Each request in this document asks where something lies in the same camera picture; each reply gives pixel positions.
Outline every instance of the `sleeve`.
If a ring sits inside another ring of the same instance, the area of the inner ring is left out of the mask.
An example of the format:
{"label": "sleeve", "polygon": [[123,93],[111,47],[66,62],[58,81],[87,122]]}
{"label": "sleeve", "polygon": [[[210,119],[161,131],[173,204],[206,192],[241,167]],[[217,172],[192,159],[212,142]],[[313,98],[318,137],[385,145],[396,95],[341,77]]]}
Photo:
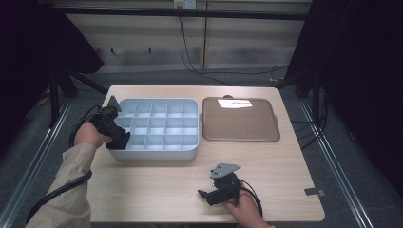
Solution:
{"label": "sleeve", "polygon": [[[86,174],[95,156],[91,144],[78,144],[63,154],[63,163],[48,193]],[[90,227],[91,208],[86,200],[87,183],[81,184],[43,205],[27,227]]]}

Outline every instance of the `wire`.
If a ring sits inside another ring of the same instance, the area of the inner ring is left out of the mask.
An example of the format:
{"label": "wire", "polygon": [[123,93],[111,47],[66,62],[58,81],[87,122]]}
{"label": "wire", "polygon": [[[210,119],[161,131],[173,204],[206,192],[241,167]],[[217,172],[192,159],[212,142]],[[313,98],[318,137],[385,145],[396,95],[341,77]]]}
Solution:
{"label": "wire", "polygon": [[[93,106],[91,109],[89,109],[86,114],[84,114],[84,116],[82,118],[79,119],[79,121],[77,122],[77,124],[75,124],[73,126],[73,129],[71,130],[70,133],[70,138],[69,138],[69,147],[73,147],[74,146],[74,138],[77,134],[78,129],[80,129],[81,125],[83,125],[83,123],[88,120],[89,118],[91,118],[93,115],[88,116],[88,114],[94,109],[94,108],[98,108],[97,111],[99,111],[101,109],[101,107],[99,105],[95,105]],[[68,182],[66,183],[64,186],[54,190],[53,192],[47,194],[46,196],[44,196],[43,198],[41,198],[29,211],[29,214],[27,216],[26,219],[26,224],[29,223],[30,219],[32,219],[32,217],[35,215],[36,212],[38,212],[38,210],[45,205],[46,203],[48,203],[49,201],[51,201],[52,199],[54,199],[55,197],[62,195],[63,193],[65,193],[68,190],[71,190],[77,186],[79,186],[80,184],[84,183],[85,181],[88,181],[90,178],[92,177],[92,172],[91,170],[88,170],[88,172],[86,174],[84,174],[82,177],[79,177],[75,180],[73,180],[72,182]]]}
{"label": "wire", "polygon": [[303,145],[301,147],[301,150],[308,147],[310,144],[312,144],[315,140],[317,140],[319,137],[321,137],[324,134],[324,130],[325,130],[325,127],[327,124],[328,111],[329,111],[329,98],[328,98],[328,96],[325,95],[325,98],[322,103],[322,108],[321,108],[321,118],[319,118],[319,123],[318,123],[318,127],[319,127],[320,131],[317,132],[317,135],[313,139],[311,139],[309,142],[307,142],[305,145]]}
{"label": "wire", "polygon": [[240,189],[248,192],[254,198],[255,203],[256,203],[256,205],[258,207],[258,211],[259,211],[260,215],[263,217],[263,209],[261,208],[260,199],[258,198],[258,195],[256,194],[255,190],[253,189],[253,187],[248,182],[246,182],[244,180],[240,180],[240,181],[243,182],[243,183],[246,183],[252,189],[252,191],[251,191],[251,190],[249,190],[249,189],[247,189],[245,187],[240,188]]}
{"label": "wire", "polygon": [[[215,79],[215,78],[212,78],[212,77],[208,77],[208,76],[206,76],[206,74],[259,75],[259,74],[267,74],[267,73],[270,73],[270,74],[272,75],[272,77],[271,77],[271,78],[272,78],[272,84],[270,84],[270,86],[272,86],[272,85],[274,84],[274,81],[275,81],[275,80],[274,80],[274,74],[273,74],[273,72],[289,66],[289,65],[274,66],[274,67],[272,67],[270,70],[265,70],[265,71],[261,71],[261,72],[236,72],[236,71],[209,71],[209,72],[199,72],[199,71],[197,71],[197,70],[193,67],[192,62],[191,62],[191,60],[190,60],[189,52],[188,52],[188,49],[187,49],[186,37],[185,37],[185,34],[184,34],[184,22],[183,22],[183,18],[182,18],[182,17],[180,17],[180,24],[181,24],[181,51],[182,51],[182,61],[183,61],[183,64],[184,64],[184,66],[185,66],[190,72],[196,73],[196,74],[198,74],[198,75],[200,75],[200,76],[202,76],[202,77],[204,77],[204,78],[208,78],[208,79],[213,80],[213,81],[216,81],[216,82],[218,82],[218,83],[220,83],[220,84],[223,84],[223,85],[226,85],[226,86],[230,86],[229,84],[227,84],[227,83],[225,83],[225,82],[223,82],[223,81],[221,81],[221,80],[218,80],[218,79]],[[187,59],[187,62],[188,62],[188,64],[189,64],[189,66],[187,65],[186,60],[185,60],[185,58],[184,58],[184,52],[185,52],[185,54],[186,54],[186,59]]]}

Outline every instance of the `wall outlet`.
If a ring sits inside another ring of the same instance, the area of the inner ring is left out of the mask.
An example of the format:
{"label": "wall outlet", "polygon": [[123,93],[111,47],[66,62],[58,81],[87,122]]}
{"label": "wall outlet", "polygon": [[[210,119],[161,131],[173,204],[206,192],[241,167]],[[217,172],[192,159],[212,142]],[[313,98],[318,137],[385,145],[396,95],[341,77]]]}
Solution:
{"label": "wall outlet", "polygon": [[174,9],[184,9],[184,0],[174,0]]}
{"label": "wall outlet", "polygon": [[184,0],[184,8],[185,9],[195,9],[196,0]]}

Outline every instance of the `gray compartment tray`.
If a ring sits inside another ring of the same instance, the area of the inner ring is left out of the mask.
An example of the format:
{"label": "gray compartment tray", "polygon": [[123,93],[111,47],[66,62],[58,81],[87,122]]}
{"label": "gray compartment tray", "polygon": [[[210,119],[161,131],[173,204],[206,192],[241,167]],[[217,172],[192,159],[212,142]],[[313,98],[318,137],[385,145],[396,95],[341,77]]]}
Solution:
{"label": "gray compartment tray", "polygon": [[125,99],[116,125],[130,132],[120,161],[192,160],[199,145],[199,106],[193,99]]}

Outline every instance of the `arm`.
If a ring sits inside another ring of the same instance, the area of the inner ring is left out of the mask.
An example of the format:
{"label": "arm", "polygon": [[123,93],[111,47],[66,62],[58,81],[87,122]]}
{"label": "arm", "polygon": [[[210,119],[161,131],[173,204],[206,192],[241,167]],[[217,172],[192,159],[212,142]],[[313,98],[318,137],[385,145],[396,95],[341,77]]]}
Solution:
{"label": "arm", "polygon": [[[77,132],[74,146],[63,154],[63,163],[48,192],[82,177],[92,164],[96,149],[110,139],[98,133],[92,123],[84,123]],[[43,205],[27,227],[89,227],[90,206],[87,185],[81,184]]]}
{"label": "arm", "polygon": [[255,200],[246,191],[240,190],[238,204],[232,202],[224,202],[223,205],[228,209],[235,220],[242,226],[247,228],[267,228],[270,227],[261,217]]}

